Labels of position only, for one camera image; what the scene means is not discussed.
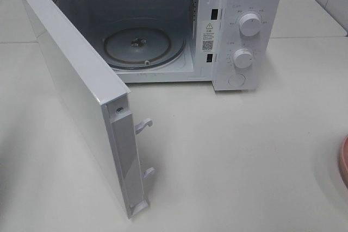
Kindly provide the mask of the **round white door button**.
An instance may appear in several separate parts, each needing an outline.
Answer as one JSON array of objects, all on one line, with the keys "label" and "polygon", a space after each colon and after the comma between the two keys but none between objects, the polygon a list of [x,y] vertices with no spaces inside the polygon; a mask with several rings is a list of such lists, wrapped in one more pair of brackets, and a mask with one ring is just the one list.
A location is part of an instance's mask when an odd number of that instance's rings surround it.
[{"label": "round white door button", "polygon": [[228,83],[234,88],[239,88],[245,84],[245,80],[246,78],[243,74],[235,74],[230,77]]}]

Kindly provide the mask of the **white timer knob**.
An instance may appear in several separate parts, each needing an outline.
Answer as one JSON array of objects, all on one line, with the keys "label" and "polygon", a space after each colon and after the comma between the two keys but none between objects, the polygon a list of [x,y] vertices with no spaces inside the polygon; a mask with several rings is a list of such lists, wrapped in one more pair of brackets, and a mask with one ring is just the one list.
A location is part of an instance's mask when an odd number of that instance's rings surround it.
[{"label": "white timer knob", "polygon": [[248,68],[254,60],[253,53],[246,48],[239,49],[233,53],[234,66],[240,69]]}]

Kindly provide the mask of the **warning label sticker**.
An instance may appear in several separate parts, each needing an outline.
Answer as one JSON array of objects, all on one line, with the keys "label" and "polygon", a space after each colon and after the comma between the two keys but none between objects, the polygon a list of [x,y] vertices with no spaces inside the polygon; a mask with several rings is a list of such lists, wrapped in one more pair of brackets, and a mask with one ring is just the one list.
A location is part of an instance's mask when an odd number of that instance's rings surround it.
[{"label": "warning label sticker", "polygon": [[218,29],[217,20],[206,20],[201,23],[200,49],[202,52],[214,51]]}]

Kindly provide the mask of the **upper white power knob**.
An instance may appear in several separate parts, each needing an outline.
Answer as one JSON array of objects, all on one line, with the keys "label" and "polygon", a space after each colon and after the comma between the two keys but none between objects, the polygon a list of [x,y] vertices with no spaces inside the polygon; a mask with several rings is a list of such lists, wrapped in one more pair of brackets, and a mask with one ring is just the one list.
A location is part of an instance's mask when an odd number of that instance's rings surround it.
[{"label": "upper white power knob", "polygon": [[246,12],[238,19],[238,25],[243,36],[251,37],[260,32],[262,19],[256,12]]}]

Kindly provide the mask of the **white microwave door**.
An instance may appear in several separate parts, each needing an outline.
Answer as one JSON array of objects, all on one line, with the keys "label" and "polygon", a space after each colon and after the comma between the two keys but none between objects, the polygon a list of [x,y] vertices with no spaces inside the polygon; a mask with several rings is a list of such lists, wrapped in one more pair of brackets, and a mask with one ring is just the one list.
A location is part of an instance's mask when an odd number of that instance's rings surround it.
[{"label": "white microwave door", "polygon": [[148,207],[129,88],[52,0],[23,0],[54,86],[128,218]]}]

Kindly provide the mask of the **pink round plate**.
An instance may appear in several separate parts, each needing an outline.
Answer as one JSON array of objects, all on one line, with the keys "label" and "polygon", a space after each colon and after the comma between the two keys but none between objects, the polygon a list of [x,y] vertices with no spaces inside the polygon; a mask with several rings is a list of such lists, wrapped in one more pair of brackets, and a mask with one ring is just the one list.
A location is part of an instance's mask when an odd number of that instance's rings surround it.
[{"label": "pink round plate", "polygon": [[340,171],[342,180],[346,186],[348,186],[347,143],[348,143],[348,137],[346,136],[340,146],[340,151],[339,151],[339,171]]}]

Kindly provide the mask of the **white microwave oven body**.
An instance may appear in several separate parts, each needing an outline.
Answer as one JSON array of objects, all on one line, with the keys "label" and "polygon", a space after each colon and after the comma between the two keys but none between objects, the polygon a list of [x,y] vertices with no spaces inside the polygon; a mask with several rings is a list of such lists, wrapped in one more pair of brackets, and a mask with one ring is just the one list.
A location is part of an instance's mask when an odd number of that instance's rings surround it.
[{"label": "white microwave oven body", "polygon": [[[259,82],[279,0],[52,0],[78,29],[94,50],[107,63],[103,39],[112,24],[129,18],[156,18],[174,23],[186,37],[185,50],[168,64],[149,70],[123,71],[111,69],[127,84],[210,82],[216,91],[253,90]],[[238,19],[243,13],[256,12],[262,19],[258,34],[247,37],[239,31]],[[201,23],[217,20],[218,32],[214,51],[200,49]],[[251,66],[234,66],[233,53],[249,49],[254,60]],[[228,81],[243,74],[242,87]]]}]

